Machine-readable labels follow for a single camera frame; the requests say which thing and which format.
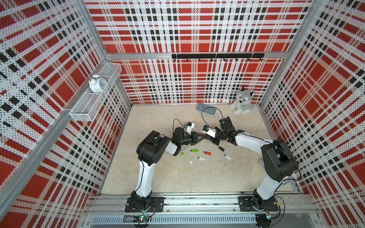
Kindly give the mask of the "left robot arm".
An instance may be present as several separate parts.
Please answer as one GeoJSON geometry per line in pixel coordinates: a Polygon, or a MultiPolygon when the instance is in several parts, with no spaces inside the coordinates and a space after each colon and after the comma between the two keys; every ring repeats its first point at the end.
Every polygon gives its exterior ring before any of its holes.
{"type": "Polygon", "coordinates": [[[139,176],[136,189],[131,193],[129,205],[138,210],[148,210],[152,197],[152,180],[156,164],[164,154],[177,156],[184,145],[196,145],[208,135],[197,132],[187,133],[178,127],[172,137],[152,131],[137,147],[139,176]]]}

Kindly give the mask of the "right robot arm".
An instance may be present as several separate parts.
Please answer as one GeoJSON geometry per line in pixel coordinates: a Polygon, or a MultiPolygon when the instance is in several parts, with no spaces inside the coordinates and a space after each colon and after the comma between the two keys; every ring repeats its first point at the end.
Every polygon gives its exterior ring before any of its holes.
{"type": "Polygon", "coordinates": [[[260,186],[254,190],[249,206],[257,211],[266,210],[275,202],[275,193],[282,183],[291,180],[290,177],[298,170],[297,161],[282,139],[265,140],[243,130],[236,130],[229,117],[219,120],[219,123],[220,128],[213,129],[207,125],[202,128],[202,132],[208,135],[213,143],[219,145],[221,141],[227,141],[262,156],[266,175],[260,186]]]}

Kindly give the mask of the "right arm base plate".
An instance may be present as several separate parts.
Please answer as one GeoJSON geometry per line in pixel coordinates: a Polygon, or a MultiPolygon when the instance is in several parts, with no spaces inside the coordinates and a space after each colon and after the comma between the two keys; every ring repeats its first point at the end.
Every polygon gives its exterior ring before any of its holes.
{"type": "Polygon", "coordinates": [[[241,196],[238,197],[240,211],[258,211],[258,212],[277,212],[279,207],[272,197],[268,200],[262,200],[258,196],[241,196]]]}

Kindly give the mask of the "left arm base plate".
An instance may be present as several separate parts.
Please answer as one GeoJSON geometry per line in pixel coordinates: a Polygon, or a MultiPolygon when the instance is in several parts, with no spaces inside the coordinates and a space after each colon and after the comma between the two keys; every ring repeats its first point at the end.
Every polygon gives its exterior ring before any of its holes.
{"type": "Polygon", "coordinates": [[[164,197],[152,197],[150,201],[150,205],[148,206],[147,210],[142,210],[134,207],[131,203],[132,198],[129,197],[126,202],[125,212],[132,213],[132,212],[162,212],[164,207],[164,197]]]}

